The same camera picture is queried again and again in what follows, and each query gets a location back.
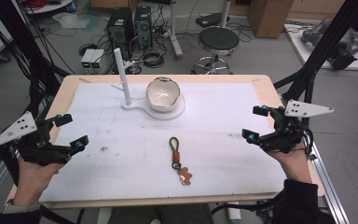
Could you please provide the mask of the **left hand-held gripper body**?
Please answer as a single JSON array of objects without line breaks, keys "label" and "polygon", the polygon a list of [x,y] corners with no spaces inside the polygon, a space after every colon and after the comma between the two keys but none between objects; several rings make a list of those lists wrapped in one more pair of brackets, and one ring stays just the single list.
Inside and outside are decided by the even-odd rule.
[{"label": "left hand-held gripper body", "polygon": [[72,159],[69,154],[71,148],[50,143],[49,134],[55,126],[55,117],[35,121],[33,114],[26,111],[0,133],[0,146],[12,141],[12,146],[19,151],[25,161],[39,165],[67,163]]}]

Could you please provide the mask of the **black metal frame stand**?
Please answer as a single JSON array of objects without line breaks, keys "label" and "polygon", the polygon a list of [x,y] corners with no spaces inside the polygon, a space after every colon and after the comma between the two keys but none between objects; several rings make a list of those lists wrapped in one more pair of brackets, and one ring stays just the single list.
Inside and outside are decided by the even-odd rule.
[{"label": "black metal frame stand", "polygon": [[45,57],[16,5],[17,3],[12,0],[0,0],[0,21],[12,37],[12,41],[9,41],[1,30],[0,40],[30,81],[30,103],[26,110],[39,121],[46,117],[62,80],[69,76],[69,73],[57,66],[51,58]]},{"label": "black metal frame stand", "polygon": [[324,37],[313,50],[304,65],[291,76],[273,84],[277,90],[289,83],[290,88],[282,94],[285,101],[298,100],[304,94],[304,101],[310,103],[312,99],[314,79],[327,59],[328,53],[358,20],[358,0],[345,0],[335,18],[332,20]]}]

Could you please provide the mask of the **flat black device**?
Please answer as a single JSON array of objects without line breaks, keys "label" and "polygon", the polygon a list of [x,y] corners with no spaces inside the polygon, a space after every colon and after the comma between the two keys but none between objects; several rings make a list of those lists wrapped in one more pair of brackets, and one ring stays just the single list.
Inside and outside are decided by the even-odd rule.
[{"label": "flat black device", "polygon": [[196,18],[196,24],[201,26],[202,28],[211,27],[211,26],[219,26],[222,20],[221,13],[213,13],[206,16],[199,16]]}]

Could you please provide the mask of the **white desk leg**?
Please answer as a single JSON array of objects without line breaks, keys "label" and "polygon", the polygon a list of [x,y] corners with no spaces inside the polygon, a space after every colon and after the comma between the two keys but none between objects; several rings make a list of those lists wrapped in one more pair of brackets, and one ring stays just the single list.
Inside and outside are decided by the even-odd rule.
[{"label": "white desk leg", "polygon": [[223,8],[222,8],[222,16],[219,25],[221,28],[226,27],[230,4],[231,4],[231,0],[224,0]]},{"label": "white desk leg", "polygon": [[176,8],[175,8],[176,0],[170,0],[170,3],[171,3],[171,9],[170,9],[171,28],[169,31],[169,38],[172,43],[172,48],[173,48],[173,51],[175,54],[175,59],[180,60],[183,58],[183,52],[182,52],[180,43],[178,41],[178,38],[176,36]]}]

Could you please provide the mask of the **white shell-shaped bowl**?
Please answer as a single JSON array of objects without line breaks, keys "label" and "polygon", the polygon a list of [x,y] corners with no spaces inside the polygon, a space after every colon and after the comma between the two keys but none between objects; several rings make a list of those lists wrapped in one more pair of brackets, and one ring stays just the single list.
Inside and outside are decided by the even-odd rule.
[{"label": "white shell-shaped bowl", "polygon": [[181,90],[173,79],[157,77],[148,84],[145,96],[154,110],[169,112],[176,108]]}]

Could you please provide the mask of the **black computer tower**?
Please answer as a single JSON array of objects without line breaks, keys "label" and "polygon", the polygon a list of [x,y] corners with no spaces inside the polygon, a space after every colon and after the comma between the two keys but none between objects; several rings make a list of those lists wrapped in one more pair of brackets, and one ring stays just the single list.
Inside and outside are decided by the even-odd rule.
[{"label": "black computer tower", "polygon": [[129,60],[132,57],[135,38],[134,23],[130,7],[116,7],[106,25],[109,40],[114,48],[120,48],[122,58]]},{"label": "black computer tower", "polygon": [[139,48],[151,48],[153,46],[151,6],[138,6],[135,10],[134,22]]}]

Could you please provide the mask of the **white power supply unit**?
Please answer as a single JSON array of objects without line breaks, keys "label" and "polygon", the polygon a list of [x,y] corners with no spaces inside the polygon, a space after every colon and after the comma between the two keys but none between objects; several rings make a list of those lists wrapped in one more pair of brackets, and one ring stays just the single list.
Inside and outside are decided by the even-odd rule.
[{"label": "white power supply unit", "polygon": [[91,61],[94,52],[95,52],[94,49],[87,49],[81,59],[81,65],[83,67],[85,74],[88,74],[91,71]]},{"label": "white power supply unit", "polygon": [[103,49],[94,50],[94,54],[90,61],[94,74],[101,74],[105,68],[105,56]]}]

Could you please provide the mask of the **green cord bear keychain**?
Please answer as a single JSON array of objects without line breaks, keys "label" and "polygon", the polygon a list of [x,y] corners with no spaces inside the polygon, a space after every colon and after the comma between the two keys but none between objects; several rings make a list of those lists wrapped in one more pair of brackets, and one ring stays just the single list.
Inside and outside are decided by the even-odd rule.
[{"label": "green cord bear keychain", "polygon": [[175,136],[171,137],[169,140],[169,145],[172,150],[172,168],[178,174],[180,182],[184,186],[189,186],[191,184],[192,174],[188,171],[188,168],[183,167],[182,163],[180,162],[180,142],[178,138]]}]

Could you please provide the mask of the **brown cardboard box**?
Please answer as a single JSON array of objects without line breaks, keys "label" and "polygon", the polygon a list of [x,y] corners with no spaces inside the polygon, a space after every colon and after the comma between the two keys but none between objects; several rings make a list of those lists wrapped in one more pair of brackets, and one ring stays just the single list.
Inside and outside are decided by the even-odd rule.
[{"label": "brown cardboard box", "polygon": [[295,0],[251,0],[247,19],[255,37],[278,38]]}]

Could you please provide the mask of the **person's right hand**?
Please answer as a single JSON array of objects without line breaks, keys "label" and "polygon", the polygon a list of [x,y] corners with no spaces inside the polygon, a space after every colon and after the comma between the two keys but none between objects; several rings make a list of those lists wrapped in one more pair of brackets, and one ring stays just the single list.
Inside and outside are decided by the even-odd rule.
[{"label": "person's right hand", "polygon": [[303,143],[296,144],[288,153],[274,150],[268,154],[278,161],[288,179],[302,183],[312,183],[305,145]]}]

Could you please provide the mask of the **aluminium rail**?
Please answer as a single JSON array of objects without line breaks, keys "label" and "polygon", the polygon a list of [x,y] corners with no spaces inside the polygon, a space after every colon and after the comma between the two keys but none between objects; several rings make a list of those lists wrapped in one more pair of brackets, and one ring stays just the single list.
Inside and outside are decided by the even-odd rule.
[{"label": "aluminium rail", "polygon": [[319,186],[318,195],[324,198],[327,210],[336,224],[350,224],[316,145],[312,146],[309,166],[311,179]]}]

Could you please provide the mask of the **black round stool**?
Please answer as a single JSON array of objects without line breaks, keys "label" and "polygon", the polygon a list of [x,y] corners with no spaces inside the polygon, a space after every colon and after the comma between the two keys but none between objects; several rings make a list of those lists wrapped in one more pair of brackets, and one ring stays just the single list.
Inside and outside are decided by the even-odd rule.
[{"label": "black round stool", "polygon": [[191,73],[194,75],[231,75],[227,62],[221,55],[231,55],[238,47],[238,36],[221,27],[210,27],[202,30],[198,37],[199,46],[211,53],[211,56],[200,58],[194,65]]}]

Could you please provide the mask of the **white stand with pole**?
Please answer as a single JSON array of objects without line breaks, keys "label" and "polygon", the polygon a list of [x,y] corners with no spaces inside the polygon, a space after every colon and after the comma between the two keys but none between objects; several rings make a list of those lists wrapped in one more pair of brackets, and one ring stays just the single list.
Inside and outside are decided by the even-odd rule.
[{"label": "white stand with pole", "polygon": [[185,112],[186,100],[182,92],[181,92],[181,96],[179,97],[179,101],[176,105],[176,108],[169,112],[158,112],[154,110],[147,102],[146,96],[141,98],[132,98],[125,69],[130,65],[133,65],[134,61],[125,63],[122,59],[120,48],[114,49],[114,57],[116,60],[117,70],[118,70],[120,84],[121,84],[119,90],[124,93],[124,101],[121,104],[123,109],[142,110],[150,118],[162,120],[162,121],[168,121],[168,120],[179,118]]}]

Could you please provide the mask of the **white board with robot parts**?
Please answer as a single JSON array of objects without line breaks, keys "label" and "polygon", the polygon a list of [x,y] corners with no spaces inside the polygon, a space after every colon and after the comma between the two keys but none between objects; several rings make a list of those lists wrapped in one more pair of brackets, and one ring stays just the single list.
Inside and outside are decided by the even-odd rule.
[{"label": "white board with robot parts", "polygon": [[[284,31],[289,35],[302,63],[305,63],[324,37],[331,20],[323,19],[318,24],[287,21]],[[323,69],[358,71],[358,36],[352,28],[347,30],[328,53]]]}]

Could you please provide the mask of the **person's left hand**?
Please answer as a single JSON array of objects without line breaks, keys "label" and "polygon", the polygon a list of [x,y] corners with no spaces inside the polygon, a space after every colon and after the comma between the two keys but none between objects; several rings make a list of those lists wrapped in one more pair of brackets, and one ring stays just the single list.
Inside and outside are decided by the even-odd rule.
[{"label": "person's left hand", "polygon": [[16,206],[39,204],[39,198],[48,187],[50,180],[63,167],[62,163],[51,163],[41,166],[37,163],[19,158],[19,182],[13,198]]}]

